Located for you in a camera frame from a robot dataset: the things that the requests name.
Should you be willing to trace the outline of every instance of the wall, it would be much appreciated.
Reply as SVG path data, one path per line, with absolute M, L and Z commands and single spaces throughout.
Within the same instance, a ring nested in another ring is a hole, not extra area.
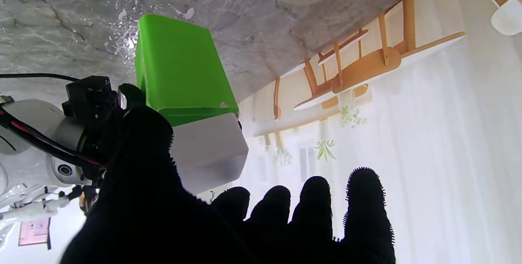
M 62 189 L 66 193 L 72 188 Z M 63 251 L 72 240 L 73 236 L 82 228 L 85 216 L 78 206 L 78 199 L 59 210 L 58 214 L 51 218 L 51 249 L 47 245 L 18 246 L 20 224 L 16 224 L 7 238 L 6 245 L 0 251 L 0 262 L 5 264 L 54 264 L 60 261 Z

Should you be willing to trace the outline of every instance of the window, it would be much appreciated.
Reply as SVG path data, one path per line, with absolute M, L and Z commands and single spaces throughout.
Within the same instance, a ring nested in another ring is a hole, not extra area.
M 315 175 L 315 149 L 306 147 L 299 149 L 299 160 L 301 166 L 301 182 Z

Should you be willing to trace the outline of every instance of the gloved hand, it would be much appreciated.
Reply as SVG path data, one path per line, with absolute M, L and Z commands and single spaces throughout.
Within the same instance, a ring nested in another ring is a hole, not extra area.
M 244 188 L 223 192 L 210 206 L 235 228 L 260 262 L 273 262 L 274 255 L 281 262 L 283 255 L 293 262 L 395 263 L 393 231 L 378 176 L 371 169 L 357 169 L 347 190 L 345 238 L 340 241 L 332 239 L 330 187 L 323 177 L 306 181 L 290 223 L 290 192 L 284 186 L 270 189 L 246 221 L 250 193 Z
M 115 132 L 97 204 L 62 263 L 395 262 L 384 194 L 370 169 L 351 175 L 345 238 L 336 242 L 324 178 L 306 182 L 289 224 L 283 186 L 269 190 L 243 221 L 246 189 L 230 189 L 209 206 L 183 188 L 168 153 L 172 128 L 157 112 L 134 108 Z

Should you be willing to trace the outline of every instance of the red wire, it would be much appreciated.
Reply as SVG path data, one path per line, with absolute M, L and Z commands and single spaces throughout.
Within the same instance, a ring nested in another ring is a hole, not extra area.
M 19 130 L 22 130 L 24 132 L 27 132 L 28 134 L 34 136 L 37 138 L 37 136 L 35 136 L 30 130 L 28 130 L 27 128 L 21 126 L 20 124 L 18 124 L 18 122 L 16 121 L 11 121 L 11 124 L 15 127 L 15 128 L 18 128 Z
M 0 110 L 0 115 L 3 115 L 4 113 L 5 113 L 4 111 Z M 21 126 L 18 122 L 16 122 L 16 121 L 11 121 L 11 124 L 12 124 L 14 127 L 18 128 L 19 130 L 22 130 L 23 132 L 26 132 L 26 133 L 28 133 L 28 134 L 34 136 L 35 138 L 40 139 L 38 136 L 36 136 L 36 135 L 34 134 L 34 132 L 28 130 L 27 128 L 25 128 L 25 127 L 23 127 L 23 126 Z M 91 160 L 91 159 L 85 158 L 84 156 L 81 156 L 81 155 L 77 155 L 77 156 L 78 156 L 78 158 L 80 158 L 80 159 L 82 159 L 82 160 L 84 160 L 84 161 L 86 161 L 86 162 L 89 162 L 90 164 L 94 164 L 94 165 L 96 165 L 96 166 L 101 166 L 101 164 L 98 163 L 98 162 L 96 162 L 96 161 L 93 161 L 93 160 Z

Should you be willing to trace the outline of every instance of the finger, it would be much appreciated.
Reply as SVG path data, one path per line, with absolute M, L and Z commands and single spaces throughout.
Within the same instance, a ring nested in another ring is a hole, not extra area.
M 364 251 L 363 255 L 395 262 L 394 235 L 384 209 L 384 194 L 379 176 L 373 170 L 361 168 L 351 173 L 342 243 Z
M 246 217 L 250 192 L 237 186 L 222 192 L 212 203 L 212 206 L 221 216 L 231 224 L 238 224 Z
M 289 224 L 293 236 L 313 241 L 332 240 L 331 202 L 326 179 L 321 176 L 308 178 Z
M 256 204 L 248 221 L 270 227 L 284 227 L 290 214 L 290 191 L 284 186 L 274 186 Z

